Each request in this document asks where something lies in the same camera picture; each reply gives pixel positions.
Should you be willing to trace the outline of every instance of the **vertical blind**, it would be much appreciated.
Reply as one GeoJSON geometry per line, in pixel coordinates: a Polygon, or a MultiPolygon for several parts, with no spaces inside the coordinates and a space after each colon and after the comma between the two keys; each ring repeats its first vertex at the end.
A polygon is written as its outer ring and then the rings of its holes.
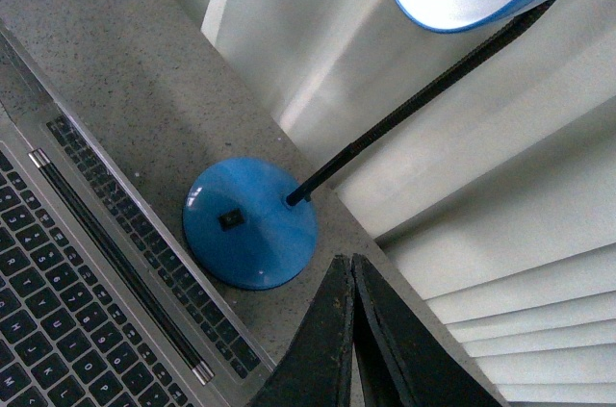
{"type": "MultiPolygon", "coordinates": [[[[179,0],[321,165],[499,27],[179,0]]],[[[514,405],[616,405],[616,0],[559,0],[331,182],[514,405]]]]}

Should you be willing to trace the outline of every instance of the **black key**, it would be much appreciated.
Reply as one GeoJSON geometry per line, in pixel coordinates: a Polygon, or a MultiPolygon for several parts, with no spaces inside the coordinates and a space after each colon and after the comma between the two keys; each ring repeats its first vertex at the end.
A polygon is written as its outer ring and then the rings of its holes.
{"type": "Polygon", "coordinates": [[[147,362],[147,364],[149,366],[151,366],[152,364],[154,364],[158,360],[156,358],[156,354],[154,354],[152,352],[152,349],[150,349],[150,346],[148,346],[145,343],[140,344],[137,347],[137,351],[139,352],[139,354],[142,356],[143,360],[145,362],[147,362]]]}
{"type": "Polygon", "coordinates": [[[137,404],[131,399],[130,395],[124,393],[114,402],[109,404],[109,407],[137,407],[137,404]]]}
{"type": "Polygon", "coordinates": [[[122,385],[110,371],[90,385],[90,392],[100,405],[104,406],[122,391],[122,385]]]}
{"type": "Polygon", "coordinates": [[[107,320],[107,314],[98,303],[91,303],[76,314],[77,320],[87,332],[91,332],[107,320]]]}
{"type": "Polygon", "coordinates": [[[184,266],[181,266],[175,272],[173,272],[173,280],[175,280],[175,282],[177,282],[179,286],[184,290],[187,290],[189,287],[192,287],[193,284],[196,283],[193,275],[184,266]]]}
{"type": "Polygon", "coordinates": [[[37,329],[30,315],[21,310],[0,322],[0,332],[9,343],[16,343],[37,329]]]}
{"type": "Polygon", "coordinates": [[[222,318],[224,318],[224,314],[218,308],[218,306],[214,303],[214,301],[210,301],[205,307],[201,310],[203,316],[210,322],[212,325],[216,325],[219,323],[222,318]]]}
{"type": "Polygon", "coordinates": [[[30,215],[30,211],[23,205],[19,205],[2,214],[2,219],[4,219],[4,222],[7,223],[7,226],[12,231],[18,231],[35,222],[34,217],[30,215]]]}
{"type": "Polygon", "coordinates": [[[17,232],[15,236],[26,251],[32,251],[35,248],[39,248],[49,240],[47,234],[45,234],[45,231],[43,231],[42,227],[38,224],[33,224],[30,227],[26,227],[23,231],[17,232]]]}
{"type": "Polygon", "coordinates": [[[58,349],[68,362],[73,362],[90,348],[90,342],[79,329],[66,335],[58,342],[58,349]]]}
{"type": "Polygon", "coordinates": [[[55,407],[72,407],[86,392],[74,376],[68,376],[49,392],[55,407]]]}
{"type": "Polygon", "coordinates": [[[60,309],[45,318],[40,324],[52,340],[57,340],[75,326],[75,320],[66,309],[60,309]]]}
{"type": "Polygon", "coordinates": [[[21,176],[19,176],[19,174],[16,171],[12,171],[9,174],[7,174],[7,178],[9,178],[9,181],[11,181],[11,184],[13,184],[13,186],[18,191],[23,191],[24,189],[28,187],[25,181],[21,179],[21,176]]]}
{"type": "Polygon", "coordinates": [[[0,212],[4,212],[5,210],[12,208],[18,203],[19,197],[17,197],[17,194],[13,188],[9,186],[0,188],[0,212]]]}
{"type": "Polygon", "coordinates": [[[126,335],[126,338],[128,338],[128,341],[132,344],[141,343],[142,337],[132,323],[124,325],[122,327],[122,332],[124,332],[124,335],[126,335]]]}
{"type": "Polygon", "coordinates": [[[69,263],[62,263],[55,269],[51,269],[45,274],[51,286],[56,289],[56,292],[64,290],[69,285],[77,280],[77,274],[69,263]]]}
{"type": "Polygon", "coordinates": [[[79,379],[88,384],[107,369],[107,363],[103,361],[96,351],[90,351],[73,364],[73,369],[77,376],[79,376],[79,379]]]}
{"type": "Polygon", "coordinates": [[[21,248],[11,248],[0,253],[0,271],[5,277],[11,277],[28,265],[30,265],[30,260],[23,254],[21,248]]]}
{"type": "Polygon", "coordinates": [[[167,371],[167,369],[165,369],[163,364],[156,364],[152,368],[152,371],[154,372],[154,375],[156,376],[158,381],[160,381],[163,386],[168,385],[172,381],[171,375],[169,375],[169,372],[167,371]]]}
{"type": "Polygon", "coordinates": [[[44,208],[41,208],[40,210],[36,210],[35,216],[37,217],[38,222],[40,222],[43,225],[43,227],[46,227],[47,229],[49,229],[50,227],[53,227],[54,224],[56,224],[53,218],[47,213],[47,210],[45,210],[44,208]]]}
{"type": "Polygon", "coordinates": [[[11,165],[11,162],[9,162],[9,159],[7,159],[7,156],[2,151],[0,151],[0,169],[2,171],[11,171],[13,169],[13,165],[11,165]]]}
{"type": "Polygon", "coordinates": [[[122,313],[122,310],[116,304],[112,304],[109,308],[107,308],[109,314],[112,316],[112,319],[115,320],[115,323],[118,325],[122,325],[126,322],[126,316],[122,313]]]}
{"type": "Polygon", "coordinates": [[[208,294],[198,284],[191,287],[186,294],[197,308],[202,308],[210,300],[208,294]]]}
{"type": "Polygon", "coordinates": [[[184,404],[188,402],[186,395],[182,392],[182,390],[180,390],[180,387],[177,386],[175,383],[169,386],[169,394],[171,394],[171,397],[173,398],[175,403],[179,405],[180,407],[182,407],[184,404]]]}
{"type": "Polygon", "coordinates": [[[252,371],[261,362],[243,338],[235,340],[233,344],[231,344],[231,349],[248,371],[252,371]]]}
{"type": "Polygon", "coordinates": [[[141,407],[165,407],[168,401],[169,396],[158,383],[154,383],[139,397],[141,407]]]}
{"type": "Polygon", "coordinates": [[[51,237],[54,241],[56,241],[56,243],[59,246],[67,246],[68,245],[68,239],[66,238],[66,236],[64,235],[64,233],[60,230],[59,227],[54,227],[53,229],[51,229],[49,231],[49,234],[51,234],[51,237]]]}
{"type": "Polygon", "coordinates": [[[8,407],[46,407],[47,401],[34,386],[20,394],[8,407]]]}
{"type": "Polygon", "coordinates": [[[68,368],[58,354],[52,354],[47,359],[32,368],[32,374],[46,390],[68,373],[68,368]]]}
{"type": "Polygon", "coordinates": [[[216,327],[216,330],[222,340],[227,344],[231,343],[238,336],[238,331],[233,327],[233,325],[231,325],[231,322],[229,322],[228,320],[224,320],[223,322],[221,322],[220,325],[216,327]]]}
{"type": "Polygon", "coordinates": [[[27,298],[26,305],[35,318],[42,318],[60,306],[60,301],[51,289],[45,288],[27,298]]]}
{"type": "Polygon", "coordinates": [[[123,373],[133,364],[135,364],[139,358],[135,351],[128,343],[122,343],[112,352],[107,354],[107,360],[114,368],[116,373],[123,373]]]}
{"type": "Polygon", "coordinates": [[[248,370],[246,370],[237,359],[232,359],[229,364],[231,364],[231,368],[240,376],[240,378],[244,379],[248,376],[248,370]]]}
{"type": "Polygon", "coordinates": [[[173,294],[175,295],[175,297],[178,299],[180,303],[182,303],[185,306],[188,304],[189,298],[186,296],[186,294],[184,293],[182,289],[180,289],[179,287],[173,287],[171,291],[173,292],[173,294]]]}
{"type": "Polygon", "coordinates": [[[15,351],[17,351],[17,354],[26,366],[31,366],[38,362],[49,354],[51,350],[51,344],[41,332],[28,337],[15,347],[15,351]]]}
{"type": "Polygon", "coordinates": [[[13,353],[6,343],[0,340],[0,369],[6,367],[14,359],[13,353]]]}
{"type": "Polygon", "coordinates": [[[30,256],[40,270],[48,270],[62,261],[62,255],[53,243],[42,246],[30,256]]]}
{"type": "Polygon", "coordinates": [[[35,197],[35,195],[32,193],[32,191],[22,192],[21,198],[23,199],[24,202],[26,202],[26,205],[28,205],[28,208],[30,210],[36,210],[37,208],[40,208],[40,202],[35,197]]]}
{"type": "Polygon", "coordinates": [[[142,362],[136,364],[122,376],[122,381],[132,395],[141,393],[153,379],[154,377],[142,362]]]}
{"type": "Polygon", "coordinates": [[[95,286],[92,289],[92,291],[94,292],[94,294],[96,295],[96,297],[98,298],[98,300],[101,302],[103,306],[107,306],[109,303],[113,301],[112,298],[107,293],[107,291],[105,290],[105,287],[103,287],[102,285],[95,286]]]}
{"type": "Polygon", "coordinates": [[[92,286],[96,282],[98,282],[98,279],[89,267],[81,266],[79,269],[77,269],[77,271],[79,272],[79,275],[81,275],[81,278],[84,279],[88,285],[92,286]]]}
{"type": "Polygon", "coordinates": [[[6,402],[30,384],[30,377],[20,364],[0,372],[0,400],[6,402]]]}
{"type": "Polygon", "coordinates": [[[233,357],[233,352],[223,341],[217,342],[216,348],[218,352],[222,354],[222,357],[224,357],[227,361],[229,361],[233,357]]]}
{"type": "Polygon", "coordinates": [[[0,228],[0,251],[7,250],[15,245],[15,241],[5,227],[0,228]]]}
{"type": "Polygon", "coordinates": [[[122,341],[122,334],[119,333],[119,330],[117,330],[115,325],[111,322],[107,322],[105,325],[92,333],[91,338],[98,349],[105,353],[122,341]]]}
{"type": "Polygon", "coordinates": [[[29,267],[23,272],[19,272],[10,280],[10,282],[15,291],[22,298],[40,289],[45,284],[45,281],[42,280],[40,274],[33,267],[29,267]]]}
{"type": "Polygon", "coordinates": [[[0,319],[5,318],[21,306],[17,297],[9,289],[0,290],[0,319]]]}
{"type": "Polygon", "coordinates": [[[84,262],[82,257],[79,256],[79,253],[77,253],[77,250],[75,250],[72,246],[68,246],[64,249],[64,255],[74,266],[79,266],[84,262]]]}
{"type": "Polygon", "coordinates": [[[171,250],[167,250],[166,252],[164,252],[161,256],[158,257],[158,259],[161,260],[161,263],[169,272],[176,270],[182,265],[180,259],[171,250]]]}
{"type": "Polygon", "coordinates": [[[60,298],[66,307],[73,313],[77,312],[92,301],[90,291],[81,282],[60,293],[60,298]]]}

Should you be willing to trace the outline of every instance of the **blue lamp base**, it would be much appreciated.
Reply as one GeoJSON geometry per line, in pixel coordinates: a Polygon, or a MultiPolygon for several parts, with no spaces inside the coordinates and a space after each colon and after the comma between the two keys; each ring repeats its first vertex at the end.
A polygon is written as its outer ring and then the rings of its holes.
{"type": "Polygon", "coordinates": [[[287,171],[259,159],[229,159],[206,169],[183,214],[197,261],[242,289],[272,289],[293,279],[312,258],[318,234],[311,202],[285,202],[298,186],[287,171]]]}

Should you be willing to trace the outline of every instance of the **black object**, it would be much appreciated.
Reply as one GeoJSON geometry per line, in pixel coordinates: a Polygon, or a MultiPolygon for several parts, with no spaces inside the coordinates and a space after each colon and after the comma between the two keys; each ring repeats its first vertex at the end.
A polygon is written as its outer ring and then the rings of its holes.
{"type": "Polygon", "coordinates": [[[424,87],[401,106],[376,123],[370,130],[364,133],[358,140],[352,142],[333,159],[317,170],[310,178],[302,183],[296,190],[287,196],[287,204],[294,206],[301,200],[306,199],[314,189],[327,181],[343,166],[357,157],[360,152],[379,138],[389,133],[406,118],[425,106],[432,99],[456,84],[467,74],[485,63],[488,59],[500,52],[502,48],[521,36],[541,17],[556,0],[548,0],[526,13],[514,17],[511,22],[501,28],[490,38],[481,43],[471,53],[466,55],[457,64],[450,67],[438,78],[424,87]]]}
{"type": "Polygon", "coordinates": [[[370,261],[337,256],[291,347],[249,407],[343,407],[351,338],[368,407],[498,407],[370,261]]]}

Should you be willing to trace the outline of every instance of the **keyboard key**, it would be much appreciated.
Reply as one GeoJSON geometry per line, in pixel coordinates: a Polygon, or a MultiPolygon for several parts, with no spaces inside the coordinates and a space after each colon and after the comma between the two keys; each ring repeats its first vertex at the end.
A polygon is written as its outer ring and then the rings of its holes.
{"type": "Polygon", "coordinates": [[[169,375],[169,372],[167,371],[167,369],[165,369],[163,364],[161,363],[156,364],[152,368],[152,371],[154,372],[154,375],[156,376],[158,381],[160,381],[163,386],[168,385],[172,381],[171,375],[169,375]]]}
{"type": "Polygon", "coordinates": [[[29,267],[23,272],[19,272],[10,280],[10,282],[15,291],[22,298],[25,298],[30,293],[35,292],[45,285],[45,281],[42,280],[40,274],[33,267],[29,267]]]}
{"type": "Polygon", "coordinates": [[[45,210],[44,208],[41,208],[40,210],[36,210],[35,216],[37,217],[38,222],[40,222],[43,225],[43,227],[46,227],[47,229],[49,229],[50,227],[53,227],[54,224],[56,224],[53,218],[47,213],[47,210],[45,210]]]}
{"type": "Polygon", "coordinates": [[[19,197],[17,197],[17,194],[13,188],[9,186],[0,188],[0,212],[4,212],[5,210],[12,208],[18,203],[19,197]]]}
{"type": "Polygon", "coordinates": [[[145,343],[140,344],[137,347],[137,351],[139,352],[143,360],[147,362],[149,366],[151,366],[157,361],[156,354],[152,352],[152,349],[150,349],[150,346],[148,346],[147,344],[145,343]]]}
{"type": "Polygon", "coordinates": [[[0,372],[0,400],[6,402],[30,384],[30,377],[20,364],[0,372]]]}
{"type": "Polygon", "coordinates": [[[75,320],[73,320],[66,309],[60,309],[48,318],[45,318],[40,324],[52,340],[57,340],[75,326],[75,320]]]}
{"type": "Polygon", "coordinates": [[[81,282],[60,293],[60,298],[66,307],[73,313],[77,312],[92,301],[90,291],[81,282]]]}
{"type": "Polygon", "coordinates": [[[72,407],[86,392],[74,376],[68,376],[49,392],[55,407],[72,407]]]}
{"type": "Polygon", "coordinates": [[[19,174],[16,171],[12,171],[9,174],[7,174],[7,178],[9,179],[9,181],[11,181],[11,184],[13,184],[13,186],[18,191],[23,191],[24,189],[28,187],[25,181],[21,179],[21,176],[19,176],[19,174]]]}
{"type": "Polygon", "coordinates": [[[32,193],[32,191],[22,192],[21,198],[24,202],[26,202],[26,205],[28,205],[28,208],[30,210],[36,210],[37,208],[40,208],[40,202],[32,193]]]}
{"type": "Polygon", "coordinates": [[[0,290],[0,319],[5,318],[20,306],[13,292],[9,289],[0,290]]]}
{"type": "Polygon", "coordinates": [[[98,303],[91,303],[76,314],[77,320],[87,332],[91,332],[101,323],[107,320],[107,314],[98,303]]]}
{"type": "Polygon", "coordinates": [[[2,215],[2,219],[12,231],[18,231],[35,222],[34,217],[30,215],[30,211],[23,205],[8,210],[2,215]]]}
{"type": "Polygon", "coordinates": [[[28,313],[21,310],[0,322],[0,332],[9,343],[16,343],[26,338],[37,329],[37,325],[28,313]]]}
{"type": "Polygon", "coordinates": [[[5,227],[0,228],[0,251],[8,250],[13,245],[15,245],[15,241],[9,231],[5,227]]]}
{"type": "Polygon", "coordinates": [[[0,340],[0,370],[10,364],[14,359],[13,353],[6,343],[0,340]]]}
{"type": "Polygon", "coordinates": [[[116,373],[123,373],[135,364],[139,358],[128,343],[122,343],[107,355],[107,360],[116,373]]]}
{"type": "Polygon", "coordinates": [[[73,364],[73,369],[79,379],[88,384],[107,369],[107,363],[95,351],[90,351],[73,364]]]}
{"type": "Polygon", "coordinates": [[[70,261],[70,263],[76,267],[84,262],[82,257],[79,256],[79,253],[77,253],[77,250],[75,250],[75,248],[73,248],[72,246],[68,246],[64,249],[64,255],[70,261]]]}
{"type": "Polygon", "coordinates": [[[58,342],[58,349],[68,362],[73,362],[90,348],[90,342],[79,329],[66,335],[58,342]]]}
{"type": "Polygon", "coordinates": [[[47,401],[43,398],[40,391],[35,388],[29,388],[20,394],[8,407],[46,407],[47,401]]]}
{"type": "Polygon", "coordinates": [[[75,274],[69,263],[62,263],[55,269],[47,272],[45,277],[47,277],[47,280],[56,292],[64,290],[77,280],[77,274],[75,274]]]}
{"type": "Polygon", "coordinates": [[[11,248],[0,254],[0,271],[5,277],[11,277],[28,265],[30,260],[23,254],[21,248],[11,248]]]}
{"type": "Polygon", "coordinates": [[[124,325],[122,327],[122,332],[124,332],[124,335],[126,335],[126,338],[128,338],[128,341],[132,344],[141,343],[142,337],[132,323],[124,325]]]}
{"type": "Polygon", "coordinates": [[[26,299],[26,305],[35,315],[42,318],[60,306],[60,301],[51,289],[45,288],[26,299]]]}
{"type": "Polygon", "coordinates": [[[58,354],[52,354],[32,368],[32,374],[44,390],[56,384],[67,373],[68,368],[58,354]]]}
{"type": "Polygon", "coordinates": [[[132,395],[141,393],[153,379],[154,377],[142,362],[136,364],[122,376],[122,381],[132,395]]]}
{"type": "Polygon", "coordinates": [[[158,383],[154,383],[139,397],[141,407],[165,407],[168,401],[169,396],[158,383]]]}
{"type": "Polygon", "coordinates": [[[122,391],[116,376],[107,371],[90,385],[90,392],[100,405],[105,406],[122,391]]]}
{"type": "Polygon", "coordinates": [[[33,224],[23,231],[17,232],[15,236],[26,251],[32,251],[49,241],[49,237],[47,237],[45,231],[38,224],[33,224]]]}
{"type": "Polygon", "coordinates": [[[107,322],[91,335],[94,344],[101,352],[106,353],[111,350],[116,344],[122,341],[122,334],[119,333],[116,326],[111,322],[107,322]]]}
{"type": "Polygon", "coordinates": [[[130,395],[124,393],[114,402],[109,404],[109,407],[137,407],[137,404],[131,399],[130,395]]]}
{"type": "Polygon", "coordinates": [[[62,261],[60,251],[53,243],[42,246],[37,251],[30,254],[32,261],[40,270],[46,271],[62,261]]]}
{"type": "Polygon", "coordinates": [[[17,355],[28,367],[41,360],[49,354],[51,350],[51,344],[41,332],[37,332],[28,337],[15,347],[17,355]]]}

